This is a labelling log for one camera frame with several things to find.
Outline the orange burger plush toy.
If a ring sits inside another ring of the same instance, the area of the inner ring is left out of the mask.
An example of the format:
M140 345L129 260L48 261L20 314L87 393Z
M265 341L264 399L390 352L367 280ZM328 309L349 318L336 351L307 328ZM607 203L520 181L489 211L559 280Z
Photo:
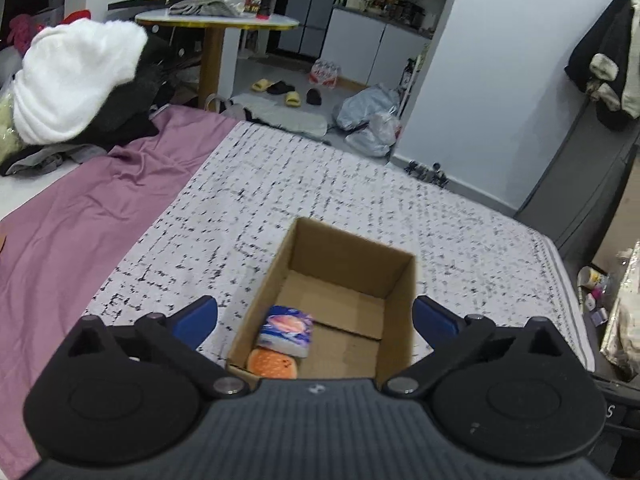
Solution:
M248 356L246 369L258 377L292 380L297 378L297 362L292 356L264 348L255 348Z

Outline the blue tissue pack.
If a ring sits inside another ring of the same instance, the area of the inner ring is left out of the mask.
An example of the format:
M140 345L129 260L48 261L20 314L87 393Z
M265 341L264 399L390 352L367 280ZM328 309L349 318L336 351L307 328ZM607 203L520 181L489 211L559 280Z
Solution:
M294 308L272 306L258 330L255 344L294 359L306 359L312 326L314 319L309 314Z

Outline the brown cardboard box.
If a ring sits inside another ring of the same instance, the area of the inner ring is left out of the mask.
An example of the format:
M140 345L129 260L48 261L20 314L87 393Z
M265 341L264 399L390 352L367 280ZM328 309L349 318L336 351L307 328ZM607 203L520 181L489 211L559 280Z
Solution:
M243 316L227 370L257 384L247 359L269 308L283 306L314 319L298 378L370 378L382 385L412 362L416 272L410 252L296 218Z

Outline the white patterned bed cover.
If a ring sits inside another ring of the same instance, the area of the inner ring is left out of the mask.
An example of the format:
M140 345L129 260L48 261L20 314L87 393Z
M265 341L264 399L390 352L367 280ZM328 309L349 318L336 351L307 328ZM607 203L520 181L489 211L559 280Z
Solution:
M266 127L234 127L96 291L88 312L127 324L216 298L202 351L232 341L277 255L295 272L388 298L399 280L458 315L555 324L596 364L548 237L400 170Z

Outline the black dumbbell set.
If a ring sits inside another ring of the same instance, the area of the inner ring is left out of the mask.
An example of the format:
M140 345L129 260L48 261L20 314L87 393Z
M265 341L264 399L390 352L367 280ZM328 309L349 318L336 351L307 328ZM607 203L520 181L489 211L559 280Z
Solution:
M439 162L434 162L431 167L427 167L420 162L410 160L404 171L409 177L413 177L421 182L426 182L432 185L436 185L439 188L446 188L449 179L442 170L442 165Z

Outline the purple bed sheet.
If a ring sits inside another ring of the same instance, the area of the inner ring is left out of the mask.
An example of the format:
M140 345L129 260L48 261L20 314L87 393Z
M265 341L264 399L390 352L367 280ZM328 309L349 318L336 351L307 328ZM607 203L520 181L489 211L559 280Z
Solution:
M1 470L38 460L23 403L105 279L236 122L183 106L158 133L90 159L1 222Z

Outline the yellow white cup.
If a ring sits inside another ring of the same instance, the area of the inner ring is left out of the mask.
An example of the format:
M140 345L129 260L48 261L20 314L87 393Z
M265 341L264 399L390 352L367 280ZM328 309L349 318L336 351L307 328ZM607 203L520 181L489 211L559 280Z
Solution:
M607 284L608 276L591 266L584 266L577 274L577 285L584 289L605 288Z

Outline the patterned gift bag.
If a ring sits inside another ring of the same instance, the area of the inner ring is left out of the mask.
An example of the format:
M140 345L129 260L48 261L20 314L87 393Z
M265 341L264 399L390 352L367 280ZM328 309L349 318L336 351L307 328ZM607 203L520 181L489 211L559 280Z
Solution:
M600 353L631 378L639 375L639 242L627 259Z

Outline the white plastic bag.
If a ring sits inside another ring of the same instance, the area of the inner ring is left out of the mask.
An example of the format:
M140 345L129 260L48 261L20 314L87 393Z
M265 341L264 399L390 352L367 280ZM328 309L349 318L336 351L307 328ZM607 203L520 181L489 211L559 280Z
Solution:
M349 133L345 142L360 154L384 158L396 144L400 128L400 120L394 114L375 113L364 128Z

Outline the grey plastic bag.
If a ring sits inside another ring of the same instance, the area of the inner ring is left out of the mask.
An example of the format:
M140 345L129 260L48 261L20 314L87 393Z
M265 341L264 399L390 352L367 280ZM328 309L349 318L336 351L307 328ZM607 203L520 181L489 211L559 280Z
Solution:
M333 111L334 125L343 131L354 131L366 126L376 113L394 114L399 104L396 89L375 84L337 104Z

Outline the yellow slipper right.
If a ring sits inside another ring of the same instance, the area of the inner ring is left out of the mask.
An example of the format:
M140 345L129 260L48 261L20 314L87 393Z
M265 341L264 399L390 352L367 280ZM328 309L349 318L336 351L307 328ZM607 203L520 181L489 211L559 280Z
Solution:
M299 93L295 90L289 91L285 95L285 105L294 108L301 107L302 99L300 98Z

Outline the black slipper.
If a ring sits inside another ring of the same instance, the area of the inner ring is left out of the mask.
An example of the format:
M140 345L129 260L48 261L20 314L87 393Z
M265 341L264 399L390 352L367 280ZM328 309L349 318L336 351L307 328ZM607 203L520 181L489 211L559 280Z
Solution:
M306 93L306 102L312 106L320 106L322 104L322 96L316 88L310 88Z

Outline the pack of water bottles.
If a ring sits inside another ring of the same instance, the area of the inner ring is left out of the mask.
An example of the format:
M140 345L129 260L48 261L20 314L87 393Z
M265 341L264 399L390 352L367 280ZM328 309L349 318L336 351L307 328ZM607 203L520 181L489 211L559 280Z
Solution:
M309 82L316 87L334 89L340 80L341 67L318 58L309 72Z

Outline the white kitchen cabinet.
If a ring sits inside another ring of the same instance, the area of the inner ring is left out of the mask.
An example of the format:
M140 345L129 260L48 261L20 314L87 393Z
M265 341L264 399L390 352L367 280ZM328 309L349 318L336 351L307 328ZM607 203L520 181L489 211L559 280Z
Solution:
M396 88L408 59L416 58L430 43L427 36L411 28L336 6L320 58L335 64L343 79Z

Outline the round white yellow table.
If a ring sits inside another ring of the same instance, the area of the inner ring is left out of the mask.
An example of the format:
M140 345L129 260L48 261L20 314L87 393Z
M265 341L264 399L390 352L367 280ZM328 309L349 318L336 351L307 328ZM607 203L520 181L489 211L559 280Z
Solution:
M216 94L221 72L224 33L227 29L276 30L285 32L299 25L299 21L288 16L272 14L269 18L258 18L253 14L242 14L238 18L215 18L214 16L174 15L167 9L142 12L134 17L143 26L167 26L178 28L202 28L205 30L200 80L198 81L198 104L206 107L206 99Z

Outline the hanging black jacket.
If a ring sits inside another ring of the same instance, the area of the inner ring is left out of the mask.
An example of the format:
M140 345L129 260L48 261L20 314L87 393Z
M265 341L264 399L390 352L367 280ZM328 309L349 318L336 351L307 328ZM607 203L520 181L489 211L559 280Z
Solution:
M573 50L566 76L596 104L598 121L623 131L639 119L639 0L612 0Z

